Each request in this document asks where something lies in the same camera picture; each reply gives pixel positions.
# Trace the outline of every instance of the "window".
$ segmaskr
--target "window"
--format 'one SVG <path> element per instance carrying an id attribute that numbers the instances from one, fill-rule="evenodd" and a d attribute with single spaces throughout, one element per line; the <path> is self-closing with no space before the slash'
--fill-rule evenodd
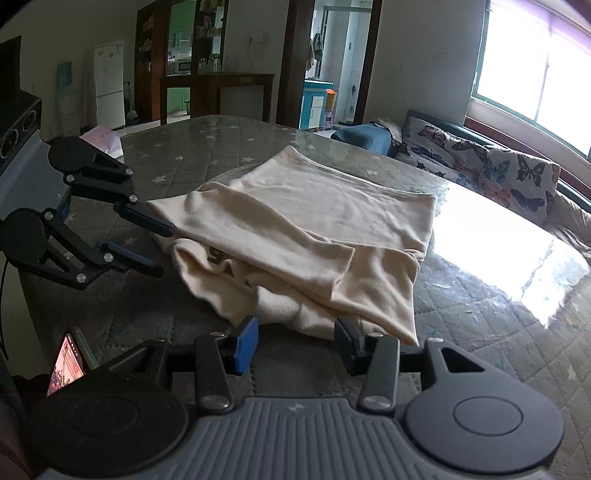
<path id="1" fill-rule="evenodd" d="M 591 34 L 527 0 L 491 0 L 473 96 L 591 154 Z"/>

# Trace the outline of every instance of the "cream cloth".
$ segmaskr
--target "cream cloth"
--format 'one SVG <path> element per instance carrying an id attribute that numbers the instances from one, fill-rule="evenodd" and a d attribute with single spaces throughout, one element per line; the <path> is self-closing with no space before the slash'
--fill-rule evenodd
<path id="1" fill-rule="evenodd" d="M 232 324 L 255 314 L 332 339 L 343 316 L 417 344 L 413 283 L 435 202 L 287 147 L 229 187 L 208 182 L 149 205 L 177 228 L 157 240 L 189 290 Z"/>

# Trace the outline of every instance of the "window frame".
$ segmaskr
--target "window frame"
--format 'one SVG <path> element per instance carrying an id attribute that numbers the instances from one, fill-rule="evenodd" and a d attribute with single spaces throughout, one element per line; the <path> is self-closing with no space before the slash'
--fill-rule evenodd
<path id="1" fill-rule="evenodd" d="M 562 15 L 556 13 L 555 11 L 543 7 L 546 10 L 548 10 L 551 14 L 556 15 L 558 17 L 562 18 Z M 544 70 L 544 80 L 542 82 L 542 88 L 541 88 L 541 92 L 540 92 L 540 98 L 538 99 L 538 108 L 536 110 L 535 113 L 535 118 L 531 119 L 526 117 L 525 115 L 522 115 L 519 112 L 516 112 L 515 110 L 494 101 L 491 98 L 488 98 L 484 95 L 481 95 L 478 93 L 478 87 L 480 85 L 480 76 L 482 74 L 482 64 L 484 63 L 484 53 L 486 50 L 486 40 L 488 37 L 488 22 L 489 22 L 489 15 L 490 15 L 491 11 L 487 2 L 486 5 L 486 10 L 485 10 L 485 14 L 484 14 L 484 22 L 482 24 L 482 38 L 480 39 L 480 50 L 478 52 L 478 62 L 476 63 L 476 75 L 474 77 L 474 84 L 472 86 L 472 97 L 477 98 L 479 100 L 481 100 L 482 102 L 488 103 L 490 105 L 496 106 L 497 108 L 510 113 L 513 116 L 516 116 L 517 118 L 523 120 L 524 122 L 527 122 L 528 124 L 536 127 L 537 129 L 541 130 L 543 133 L 545 133 L 546 135 L 554 138 L 555 140 L 559 141 L 560 143 L 562 143 L 565 147 L 569 148 L 570 150 L 572 150 L 574 153 L 576 153 L 577 155 L 581 156 L 584 160 L 591 162 L 591 149 L 589 150 L 589 152 L 584 153 L 582 151 L 580 151 L 578 148 L 574 147 L 573 145 L 571 145 L 569 142 L 567 142 L 564 138 L 559 137 L 558 135 L 556 135 L 554 132 L 551 132 L 550 130 L 548 130 L 546 127 L 540 125 L 536 120 L 538 118 L 538 115 L 540 113 L 540 106 L 542 103 L 542 96 L 544 94 L 544 88 L 546 85 L 546 75 L 548 73 L 548 60 L 546 60 L 546 68 Z"/>

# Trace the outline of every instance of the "black circular disc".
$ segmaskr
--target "black circular disc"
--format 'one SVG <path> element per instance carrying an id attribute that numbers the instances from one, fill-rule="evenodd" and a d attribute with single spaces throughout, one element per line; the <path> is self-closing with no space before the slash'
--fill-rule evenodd
<path id="1" fill-rule="evenodd" d="M 560 410 L 501 372 L 445 375 L 409 403 L 403 425 L 435 461 L 498 476 L 549 465 L 564 435 Z"/>
<path id="2" fill-rule="evenodd" d="M 159 460 L 182 439 L 189 419 L 172 393 L 117 374 L 108 375 L 108 386 L 66 387 L 31 413 L 31 442 L 55 470 L 83 478 L 125 475 Z"/>

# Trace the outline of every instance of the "butterfly pillow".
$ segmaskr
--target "butterfly pillow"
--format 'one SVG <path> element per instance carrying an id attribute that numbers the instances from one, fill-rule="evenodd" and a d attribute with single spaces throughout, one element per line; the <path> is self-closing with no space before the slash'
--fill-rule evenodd
<path id="1" fill-rule="evenodd" d="M 461 178 L 478 185 L 478 174 L 487 156 L 486 148 L 413 116 L 404 125 L 402 141 L 408 151 L 418 153 L 417 150 L 422 149 L 423 156 L 455 170 Z"/>
<path id="2" fill-rule="evenodd" d="M 487 150 L 479 176 L 482 194 L 541 226 L 552 208 L 560 166 L 507 148 Z"/>

